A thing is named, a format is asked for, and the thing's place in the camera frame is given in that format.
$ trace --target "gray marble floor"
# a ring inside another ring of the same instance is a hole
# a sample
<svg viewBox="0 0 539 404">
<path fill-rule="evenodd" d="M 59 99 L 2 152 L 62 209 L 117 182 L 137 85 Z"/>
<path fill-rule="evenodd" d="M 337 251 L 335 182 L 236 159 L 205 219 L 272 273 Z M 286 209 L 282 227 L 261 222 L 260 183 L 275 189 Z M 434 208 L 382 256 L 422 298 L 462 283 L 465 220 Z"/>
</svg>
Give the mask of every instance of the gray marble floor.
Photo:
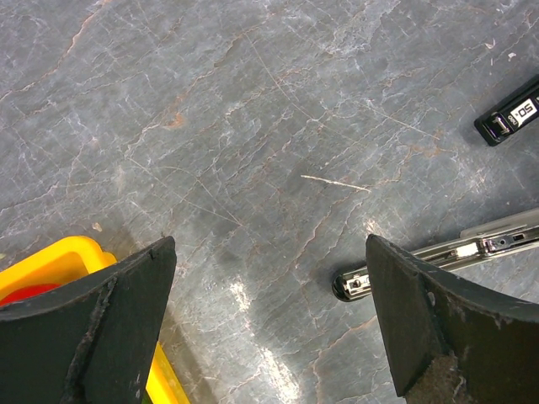
<svg viewBox="0 0 539 404">
<path fill-rule="evenodd" d="M 533 0 L 0 5 L 3 268 L 172 235 L 161 339 L 193 403 L 394 403 L 374 232 L 408 249 L 537 207 L 539 124 L 472 122 L 539 67 Z M 304 178 L 311 176 L 363 189 Z M 539 253 L 462 274 L 539 301 Z"/>
</svg>

